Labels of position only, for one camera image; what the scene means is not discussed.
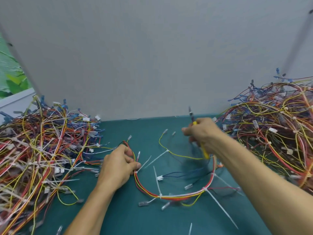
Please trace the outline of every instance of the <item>workbench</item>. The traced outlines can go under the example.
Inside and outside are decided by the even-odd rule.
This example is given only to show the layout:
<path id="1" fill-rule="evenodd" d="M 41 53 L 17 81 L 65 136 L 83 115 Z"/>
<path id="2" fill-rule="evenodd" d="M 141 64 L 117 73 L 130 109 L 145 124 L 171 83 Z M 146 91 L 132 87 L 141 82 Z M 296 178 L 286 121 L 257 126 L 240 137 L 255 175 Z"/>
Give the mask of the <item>workbench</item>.
<path id="1" fill-rule="evenodd" d="M 150 156 L 152 156 L 151 162 L 165 151 L 158 141 L 163 131 L 168 129 L 161 140 L 164 146 L 176 154 L 201 157 L 199 149 L 188 143 L 188 138 L 181 132 L 181 128 L 187 126 L 190 122 L 189 117 L 102 122 L 101 127 L 105 131 L 101 143 L 110 142 L 107 146 L 115 147 L 121 141 L 127 140 L 129 135 L 132 135 L 129 145 L 136 156 L 138 151 L 141 152 L 139 162 L 143 164 Z M 97 154 L 97 157 L 103 158 L 104 156 L 105 153 Z M 193 170 L 206 164 L 205 160 L 192 160 L 165 153 L 152 165 L 140 170 L 138 177 L 146 189 L 158 194 L 153 166 L 155 166 L 159 176 L 174 171 Z M 216 174 L 232 187 L 238 186 L 226 168 L 218 169 Z M 80 180 L 68 182 L 66 185 L 74 189 L 80 199 L 86 200 L 96 185 L 97 178 L 95 174 L 82 172 L 74 178 Z M 194 182 L 197 178 L 166 178 L 160 181 L 159 185 L 163 195 L 184 193 L 186 192 L 184 186 Z M 208 180 L 209 176 L 201 179 L 197 185 L 187 192 L 200 189 Z M 214 179 L 211 186 L 222 187 L 226 185 L 219 179 Z M 201 195 L 195 205 L 191 207 L 174 203 L 162 211 L 161 207 L 166 201 L 160 199 L 154 200 L 149 206 L 139 207 L 139 202 L 148 201 L 151 198 L 136 188 L 134 177 L 131 176 L 129 181 L 116 191 L 104 218 L 100 234 L 187 235 L 190 223 L 193 224 L 191 235 L 271 234 L 246 196 L 234 193 L 231 189 L 216 190 L 216 193 L 213 193 L 213 195 L 236 222 L 239 230 L 236 229 L 208 193 Z M 65 203 L 75 201 L 72 195 L 61 195 L 61 198 Z M 63 226 L 62 232 L 64 232 L 82 206 L 83 204 L 65 206 L 55 197 L 51 208 L 47 212 L 44 224 L 36 229 L 35 234 L 55 235 L 60 225 Z"/>

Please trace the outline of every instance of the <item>yellow handle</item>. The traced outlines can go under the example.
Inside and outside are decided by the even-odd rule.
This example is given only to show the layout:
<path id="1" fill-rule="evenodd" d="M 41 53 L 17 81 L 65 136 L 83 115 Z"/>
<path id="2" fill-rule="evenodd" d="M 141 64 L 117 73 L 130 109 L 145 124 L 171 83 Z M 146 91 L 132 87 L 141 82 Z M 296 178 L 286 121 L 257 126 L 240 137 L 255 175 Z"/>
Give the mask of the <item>yellow handle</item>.
<path id="1" fill-rule="evenodd" d="M 203 143 L 200 143 L 200 145 L 201 145 L 201 148 L 202 148 L 202 151 L 203 151 L 204 158 L 205 158 L 205 159 L 209 159 L 209 158 L 210 158 L 210 155 L 206 152 Z"/>

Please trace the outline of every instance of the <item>hand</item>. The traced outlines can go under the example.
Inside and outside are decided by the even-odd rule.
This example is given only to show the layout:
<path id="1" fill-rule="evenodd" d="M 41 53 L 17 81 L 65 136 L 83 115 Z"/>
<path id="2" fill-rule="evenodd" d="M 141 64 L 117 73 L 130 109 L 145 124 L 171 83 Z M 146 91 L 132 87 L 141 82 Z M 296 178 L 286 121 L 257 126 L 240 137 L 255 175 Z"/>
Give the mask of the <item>hand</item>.
<path id="1" fill-rule="evenodd" d="M 182 132 L 189 137 L 190 142 L 197 142 L 198 145 L 203 144 L 207 153 L 214 152 L 214 144 L 219 136 L 225 134 L 219 129 L 219 127 L 213 122 L 211 118 L 198 118 L 196 125 L 192 123 L 187 128 L 182 128 Z"/>
<path id="2" fill-rule="evenodd" d="M 125 145 L 119 145 L 111 154 L 104 157 L 97 186 L 102 189 L 109 183 L 115 190 L 124 185 L 134 170 L 141 167 L 139 162 L 134 162 L 132 150 Z"/>

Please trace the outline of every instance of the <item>person's right hand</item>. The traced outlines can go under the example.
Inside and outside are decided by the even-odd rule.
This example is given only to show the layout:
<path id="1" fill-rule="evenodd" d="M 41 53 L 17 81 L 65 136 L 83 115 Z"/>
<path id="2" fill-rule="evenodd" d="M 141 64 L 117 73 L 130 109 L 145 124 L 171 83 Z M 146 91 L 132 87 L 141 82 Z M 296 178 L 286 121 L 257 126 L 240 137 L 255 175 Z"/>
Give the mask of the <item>person's right hand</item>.
<path id="1" fill-rule="evenodd" d="M 198 145 L 203 144 L 205 145 L 207 153 L 214 154 L 216 139 L 218 139 L 219 136 L 223 137 L 224 133 L 211 118 L 198 118 L 196 121 L 196 125 L 191 123 L 189 127 L 182 128 L 182 132 L 184 135 L 190 136 L 190 142 L 197 142 Z"/>

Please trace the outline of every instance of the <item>forearm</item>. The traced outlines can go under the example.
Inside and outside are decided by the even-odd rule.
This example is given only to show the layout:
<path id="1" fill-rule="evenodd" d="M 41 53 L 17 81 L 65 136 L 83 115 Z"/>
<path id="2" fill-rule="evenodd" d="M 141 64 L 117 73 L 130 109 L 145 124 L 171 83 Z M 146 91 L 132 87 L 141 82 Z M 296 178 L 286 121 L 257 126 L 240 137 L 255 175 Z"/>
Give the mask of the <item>forearm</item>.
<path id="1" fill-rule="evenodd" d="M 109 184 L 105 189 L 96 187 L 64 235 L 98 235 L 114 192 Z"/>
<path id="2" fill-rule="evenodd" d="M 273 234 L 312 234 L 311 195 L 264 166 L 227 135 L 219 135 L 210 148 L 214 148 Z"/>

